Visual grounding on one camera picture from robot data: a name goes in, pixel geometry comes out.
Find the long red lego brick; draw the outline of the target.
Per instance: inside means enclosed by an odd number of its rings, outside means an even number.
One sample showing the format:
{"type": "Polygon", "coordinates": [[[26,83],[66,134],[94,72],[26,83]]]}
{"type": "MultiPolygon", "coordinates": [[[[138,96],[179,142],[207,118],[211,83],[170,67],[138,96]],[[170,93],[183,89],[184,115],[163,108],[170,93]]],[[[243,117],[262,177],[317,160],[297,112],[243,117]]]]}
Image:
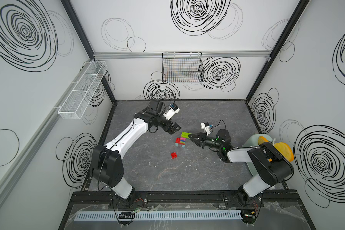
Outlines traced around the long red lego brick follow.
{"type": "Polygon", "coordinates": [[[177,143],[178,145],[181,145],[181,139],[180,138],[176,138],[175,143],[177,143]]]}

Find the long green lego brick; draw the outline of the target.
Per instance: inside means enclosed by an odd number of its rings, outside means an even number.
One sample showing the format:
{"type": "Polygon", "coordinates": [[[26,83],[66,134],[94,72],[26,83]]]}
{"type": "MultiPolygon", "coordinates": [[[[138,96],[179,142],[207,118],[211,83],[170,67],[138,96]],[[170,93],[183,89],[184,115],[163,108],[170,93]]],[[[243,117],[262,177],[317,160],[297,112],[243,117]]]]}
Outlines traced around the long green lego brick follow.
{"type": "Polygon", "coordinates": [[[188,133],[188,132],[182,132],[181,138],[189,139],[189,135],[190,135],[190,134],[191,134],[191,133],[188,133]]]}

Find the small red lego brick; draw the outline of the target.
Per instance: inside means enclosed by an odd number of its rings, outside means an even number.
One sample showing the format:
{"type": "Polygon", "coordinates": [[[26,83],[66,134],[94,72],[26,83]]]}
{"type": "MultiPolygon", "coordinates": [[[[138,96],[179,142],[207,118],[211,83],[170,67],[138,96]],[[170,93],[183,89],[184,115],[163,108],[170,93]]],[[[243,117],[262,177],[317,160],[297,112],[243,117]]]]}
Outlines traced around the small red lego brick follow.
{"type": "Polygon", "coordinates": [[[172,159],[177,158],[177,154],[176,154],[176,152],[173,152],[173,153],[171,153],[170,155],[171,155],[171,158],[172,158],[172,159]]]}

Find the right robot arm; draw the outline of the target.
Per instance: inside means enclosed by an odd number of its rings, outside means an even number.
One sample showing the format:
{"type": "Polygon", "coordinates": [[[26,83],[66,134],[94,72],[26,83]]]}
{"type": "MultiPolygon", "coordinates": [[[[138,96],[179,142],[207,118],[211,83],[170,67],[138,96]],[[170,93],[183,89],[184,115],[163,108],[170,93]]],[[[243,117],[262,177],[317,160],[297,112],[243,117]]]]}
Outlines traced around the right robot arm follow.
{"type": "Polygon", "coordinates": [[[294,173],[293,165],[271,142],[235,148],[231,145],[231,136],[226,129],[220,129],[214,137],[207,132],[190,134],[188,137],[201,148],[211,148],[225,163],[251,163],[254,166],[256,173],[238,189],[238,202],[242,206],[250,205],[261,192],[294,173]]]}

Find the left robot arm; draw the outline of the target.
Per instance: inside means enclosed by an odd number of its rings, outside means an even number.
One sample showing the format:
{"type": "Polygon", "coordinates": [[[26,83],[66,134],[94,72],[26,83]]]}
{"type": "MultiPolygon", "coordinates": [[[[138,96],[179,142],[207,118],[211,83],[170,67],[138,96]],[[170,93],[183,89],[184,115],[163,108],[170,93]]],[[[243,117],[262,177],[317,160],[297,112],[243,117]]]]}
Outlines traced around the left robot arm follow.
{"type": "Polygon", "coordinates": [[[162,128],[170,135],[181,127],[171,118],[179,113],[176,103],[165,106],[164,102],[151,99],[148,106],[134,114],[133,120],[116,138],[104,145],[96,145],[92,151],[90,176],[104,183],[117,196],[131,200],[134,188],[124,177],[123,158],[130,147],[151,127],[162,128]]]}

